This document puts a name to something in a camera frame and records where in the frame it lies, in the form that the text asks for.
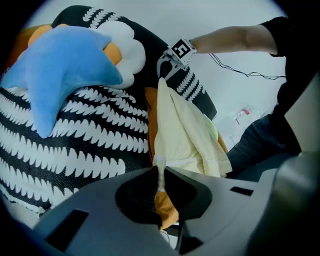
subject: blue star plush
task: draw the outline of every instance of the blue star plush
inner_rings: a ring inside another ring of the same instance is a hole
[[[103,49],[111,37],[84,27],[56,27],[40,36],[3,76],[3,88],[27,88],[37,133],[47,138],[68,95],[123,78]]]

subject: light yellow towel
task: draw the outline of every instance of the light yellow towel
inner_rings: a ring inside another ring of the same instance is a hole
[[[167,87],[163,78],[158,84],[157,124],[154,165],[159,157],[161,162],[164,157],[169,167],[213,177],[225,177],[232,171],[217,141],[218,130],[213,122],[193,103]]]

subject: plastic bottle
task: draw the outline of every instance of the plastic bottle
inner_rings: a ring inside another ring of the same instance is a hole
[[[242,108],[238,113],[236,113],[233,116],[233,120],[236,125],[235,132],[231,136],[233,143],[237,144],[240,141],[240,138],[245,132],[246,128],[259,118],[259,111],[251,105]]]

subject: black and white patterned fabric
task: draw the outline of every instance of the black and white patterned fabric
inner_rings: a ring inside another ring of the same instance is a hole
[[[9,201],[43,213],[89,183],[151,166],[144,88],[158,86],[156,63],[167,44],[125,17],[88,6],[68,7],[52,27],[95,29],[110,20],[129,25],[145,48],[145,66],[130,88],[76,91],[46,139],[35,131],[28,91],[0,88],[0,191]],[[216,109],[189,68],[167,83],[213,119]]]

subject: dark jeans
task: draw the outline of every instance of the dark jeans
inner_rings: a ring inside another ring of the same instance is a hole
[[[232,166],[227,178],[257,182],[264,171],[278,168],[298,153],[272,126],[270,115],[264,116],[253,122],[227,153]]]

